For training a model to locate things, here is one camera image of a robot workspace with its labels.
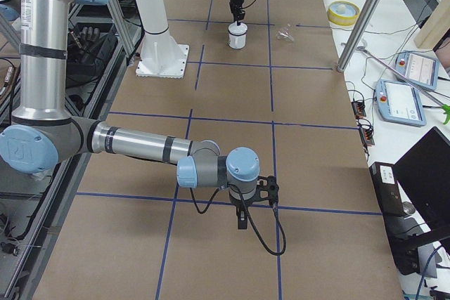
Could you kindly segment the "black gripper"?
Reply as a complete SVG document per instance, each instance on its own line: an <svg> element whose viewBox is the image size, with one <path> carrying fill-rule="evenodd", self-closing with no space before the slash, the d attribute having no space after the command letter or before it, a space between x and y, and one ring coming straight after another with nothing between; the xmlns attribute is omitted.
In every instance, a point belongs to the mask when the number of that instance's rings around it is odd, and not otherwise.
<svg viewBox="0 0 450 300"><path fill-rule="evenodd" d="M233 12L233 21L239 25L244 20L245 10L243 9L244 0L229 0L230 11Z"/></svg>
<svg viewBox="0 0 450 300"><path fill-rule="evenodd" d="M238 220L238 229L239 230L247 230L248 229L248 217L245 213L245 209L247 209L251 204L251 200L239 200L235 197L230 197L230 202L232 205L236 207L236 216Z"/></svg>

